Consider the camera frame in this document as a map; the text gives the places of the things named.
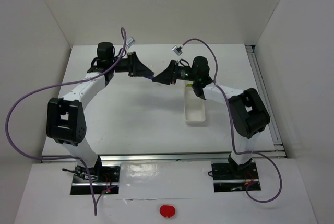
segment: white table surface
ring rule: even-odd
[[[212,44],[219,64],[217,81],[237,89],[256,88],[243,44]],[[171,59],[177,59],[173,45],[134,45],[139,59],[159,74]],[[74,46],[63,82],[82,79],[96,56],[97,46]],[[214,74],[214,61],[201,44],[183,48],[182,58],[190,63],[202,55]],[[98,154],[165,154],[191,152],[230,152],[229,120],[225,106],[205,101],[206,122],[202,126],[185,124],[183,81],[176,85],[152,83],[145,78],[130,78],[116,73],[109,85],[86,107],[86,138]],[[62,87],[59,96],[74,86]],[[269,128],[261,133],[256,150],[273,150]],[[47,138],[44,156],[67,155],[68,151]]]
[[[62,168],[72,169],[72,163],[34,164],[23,193],[15,224],[27,223],[205,223],[205,224],[316,224],[308,195],[294,159],[274,159],[281,171],[283,189],[271,203],[260,204],[245,192],[210,193],[188,199],[122,199],[119,195],[103,196],[98,204],[98,215],[93,214],[90,195],[70,195],[72,175]],[[257,159],[261,191],[250,193],[259,199],[275,195],[278,176],[272,164]],[[171,180],[178,179],[170,174]],[[155,187],[157,192],[166,188]],[[161,205],[173,205],[176,216],[164,219],[159,214]]]

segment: white wall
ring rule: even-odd
[[[121,43],[124,26],[139,44],[255,44],[278,0],[46,0],[68,42]]]
[[[0,7],[0,222],[7,224],[14,222],[32,161],[9,145],[5,117],[25,93],[61,81],[70,47],[44,0],[0,0]],[[13,114],[13,140],[29,154],[41,153],[46,105],[55,92],[27,99]]]
[[[334,0],[280,0],[256,55],[319,223],[333,223]]]

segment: red button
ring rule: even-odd
[[[160,207],[160,214],[165,218],[171,218],[175,215],[175,207],[169,205],[163,205]]]

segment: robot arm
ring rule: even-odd
[[[196,96],[204,100],[226,104],[221,91],[213,85],[209,76],[210,68],[208,61],[203,56],[194,58],[193,64],[185,60],[171,60],[167,69],[152,79],[153,82],[163,84],[175,84],[178,79],[193,82],[193,90]],[[254,88],[245,91],[218,85],[225,92],[231,109],[233,125],[235,128],[235,149],[236,152],[252,152],[255,142],[266,125],[270,122],[269,114]],[[232,152],[229,156],[229,163],[233,172],[238,173],[252,161],[252,154],[237,155]]]
[[[62,98],[52,98],[49,101],[46,124],[47,136],[63,145],[72,156],[80,157],[96,178],[106,173],[105,170],[108,168],[102,167],[100,157],[91,149],[85,138],[87,128],[84,109],[109,84],[114,72],[128,72],[130,77],[154,74],[140,62],[136,53],[132,52],[128,53],[127,58],[121,59],[113,70],[92,80],[109,69],[118,58],[115,56],[113,44],[109,42],[98,44],[97,55],[85,76],[89,81],[79,84]],[[82,162],[80,160],[77,162],[76,174],[84,174]]]

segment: cable connector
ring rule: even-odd
[[[182,46],[177,46],[175,45],[172,50],[173,52],[177,55],[177,56],[180,56],[182,54]]]
[[[132,45],[135,44],[135,39],[133,37],[130,37],[126,40],[126,49],[129,49]]]

